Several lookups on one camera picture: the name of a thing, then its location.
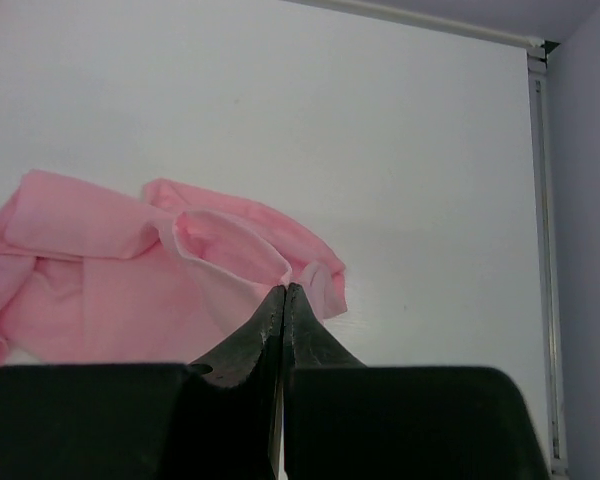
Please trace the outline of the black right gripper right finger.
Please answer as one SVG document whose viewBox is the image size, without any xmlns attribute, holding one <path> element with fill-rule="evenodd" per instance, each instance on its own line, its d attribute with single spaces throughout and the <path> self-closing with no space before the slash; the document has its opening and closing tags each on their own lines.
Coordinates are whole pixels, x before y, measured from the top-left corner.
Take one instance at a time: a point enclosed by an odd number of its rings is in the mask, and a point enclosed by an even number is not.
<svg viewBox="0 0 600 480">
<path fill-rule="evenodd" d="M 479 366 L 369 367 L 291 285 L 284 310 L 284 468 L 291 479 L 546 479 L 526 402 Z"/>
</svg>

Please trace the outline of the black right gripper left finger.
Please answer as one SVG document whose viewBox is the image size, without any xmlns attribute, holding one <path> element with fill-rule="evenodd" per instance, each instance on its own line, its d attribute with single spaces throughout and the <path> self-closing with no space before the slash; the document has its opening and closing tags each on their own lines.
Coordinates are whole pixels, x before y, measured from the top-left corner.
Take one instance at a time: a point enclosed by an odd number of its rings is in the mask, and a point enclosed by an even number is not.
<svg viewBox="0 0 600 480">
<path fill-rule="evenodd" d="M 273 479 L 285 291 L 190 364 L 0 367 L 0 479 Z"/>
</svg>

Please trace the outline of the pink t shirt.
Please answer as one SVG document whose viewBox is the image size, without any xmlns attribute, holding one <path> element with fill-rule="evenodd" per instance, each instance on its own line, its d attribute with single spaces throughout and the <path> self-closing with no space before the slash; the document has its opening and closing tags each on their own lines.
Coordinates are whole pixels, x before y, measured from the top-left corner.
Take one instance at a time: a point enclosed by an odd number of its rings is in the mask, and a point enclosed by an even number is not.
<svg viewBox="0 0 600 480">
<path fill-rule="evenodd" d="M 0 208 L 0 365 L 190 362 L 269 291 L 301 285 L 319 319 L 347 309 L 345 267 L 264 204 L 166 179 L 134 198 L 33 170 Z"/>
</svg>

